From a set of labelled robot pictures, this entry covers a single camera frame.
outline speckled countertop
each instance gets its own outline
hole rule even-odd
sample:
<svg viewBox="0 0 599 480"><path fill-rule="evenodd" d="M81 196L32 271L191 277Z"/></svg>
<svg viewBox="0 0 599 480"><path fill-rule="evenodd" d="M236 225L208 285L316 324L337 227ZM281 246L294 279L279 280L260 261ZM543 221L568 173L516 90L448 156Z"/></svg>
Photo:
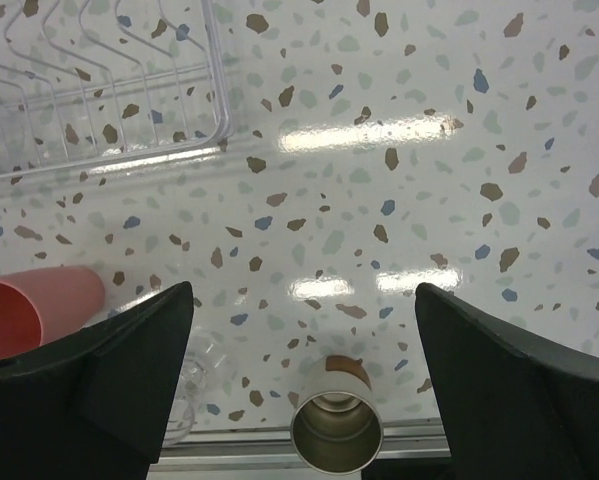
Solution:
<svg viewBox="0 0 599 480"><path fill-rule="evenodd" d="M384 420L437 416L422 281L599 356L599 0L215 14L227 144L0 184L0 273L91 265L112 313L191 281L237 360L198 429L287 425L332 352L364 359Z"/></svg>

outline blue speckle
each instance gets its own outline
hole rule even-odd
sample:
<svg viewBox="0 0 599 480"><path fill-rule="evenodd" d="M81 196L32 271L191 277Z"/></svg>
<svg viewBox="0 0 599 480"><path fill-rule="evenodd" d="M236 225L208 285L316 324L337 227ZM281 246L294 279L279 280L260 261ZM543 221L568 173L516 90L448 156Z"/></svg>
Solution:
<svg viewBox="0 0 599 480"><path fill-rule="evenodd" d="M388 315L390 315L392 313L394 309L392 307L385 307L382 308L381 310L379 310L379 318L380 319L384 319L386 318Z"/></svg>
<svg viewBox="0 0 599 480"><path fill-rule="evenodd" d="M189 32L190 27L185 23L182 23L177 27L177 33L175 34L175 38L178 42L183 42L188 37Z"/></svg>
<svg viewBox="0 0 599 480"><path fill-rule="evenodd" d="M381 207L381 213L388 216L394 211L395 211L395 201L394 200L386 200L385 202L383 202L383 207Z"/></svg>
<svg viewBox="0 0 599 480"><path fill-rule="evenodd" d="M592 258L595 260L599 260L599 249L598 248L589 248L587 252L590 254Z"/></svg>
<svg viewBox="0 0 599 480"><path fill-rule="evenodd" d="M150 110L150 116L152 117L152 123L154 123L155 125L163 123L163 115L161 114L161 112L158 112L156 110Z"/></svg>
<svg viewBox="0 0 599 480"><path fill-rule="evenodd" d="M235 315L234 317L230 318L230 323L232 323L233 325L243 325L243 323L248 320L248 314L247 313L240 313L239 315Z"/></svg>
<svg viewBox="0 0 599 480"><path fill-rule="evenodd" d="M341 93L341 90L343 90L343 85L337 85L335 88L332 89L332 92L330 92L330 95L328 95L328 98L330 100L332 100L333 98L335 98L337 95L339 95Z"/></svg>
<svg viewBox="0 0 599 480"><path fill-rule="evenodd" d="M131 215L128 217L128 220L126 220L126 223L123 224L123 228L126 230L129 228L135 228L138 227L140 223L141 220L139 218L135 217L134 215Z"/></svg>
<svg viewBox="0 0 599 480"><path fill-rule="evenodd" d="M406 365L408 365L408 360L406 360L405 358L403 360L401 360L396 366L395 366L395 372L398 372L399 370L401 370L403 367L405 367Z"/></svg>
<svg viewBox="0 0 599 480"><path fill-rule="evenodd" d="M208 413L212 415L219 415L221 413L221 409L214 403L209 403L208 405L206 405L206 409L208 410Z"/></svg>
<svg viewBox="0 0 599 480"><path fill-rule="evenodd" d="M268 230L272 223L272 217L261 217L255 220L255 227L259 230Z"/></svg>
<svg viewBox="0 0 599 480"><path fill-rule="evenodd" d="M475 77L472 79L472 86L475 87L475 90L481 93L486 93L490 88L490 85L488 85L488 79L480 68L478 68L475 72Z"/></svg>
<svg viewBox="0 0 599 480"><path fill-rule="evenodd" d="M490 247L488 245L482 245L475 250L475 258L477 260L483 260L488 255L490 255Z"/></svg>
<svg viewBox="0 0 599 480"><path fill-rule="evenodd" d="M518 297L517 292L510 290L509 288L506 288L501 292L501 296L506 302L516 302Z"/></svg>
<svg viewBox="0 0 599 480"><path fill-rule="evenodd" d="M130 28L132 25L132 20L130 20L130 17L126 15L119 15L117 17L117 21L126 28Z"/></svg>

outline pink cup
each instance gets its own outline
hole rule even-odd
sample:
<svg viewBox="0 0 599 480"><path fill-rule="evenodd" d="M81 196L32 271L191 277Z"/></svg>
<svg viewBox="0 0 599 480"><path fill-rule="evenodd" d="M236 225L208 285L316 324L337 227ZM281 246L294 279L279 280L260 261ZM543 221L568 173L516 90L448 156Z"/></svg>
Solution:
<svg viewBox="0 0 599 480"><path fill-rule="evenodd" d="M86 267L0 277L0 359L79 330L103 306L103 283Z"/></svg>

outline clear glass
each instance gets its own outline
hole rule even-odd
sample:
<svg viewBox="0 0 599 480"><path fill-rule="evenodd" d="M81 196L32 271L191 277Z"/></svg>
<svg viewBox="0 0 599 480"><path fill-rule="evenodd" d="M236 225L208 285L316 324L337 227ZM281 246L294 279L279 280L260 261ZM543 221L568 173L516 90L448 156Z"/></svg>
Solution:
<svg viewBox="0 0 599 480"><path fill-rule="evenodd" d="M204 394L218 388L230 377L231 362L209 331L195 327L190 331L188 347L179 373L179 383L170 410L163 445L174 445L190 433L195 412Z"/></svg>

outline wire rack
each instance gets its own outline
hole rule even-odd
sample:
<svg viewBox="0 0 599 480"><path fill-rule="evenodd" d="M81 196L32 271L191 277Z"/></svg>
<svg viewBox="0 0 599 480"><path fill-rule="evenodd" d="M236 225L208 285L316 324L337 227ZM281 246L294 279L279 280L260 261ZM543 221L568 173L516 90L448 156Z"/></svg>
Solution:
<svg viewBox="0 0 599 480"><path fill-rule="evenodd" d="M216 143L212 0L0 0L0 177Z"/></svg>

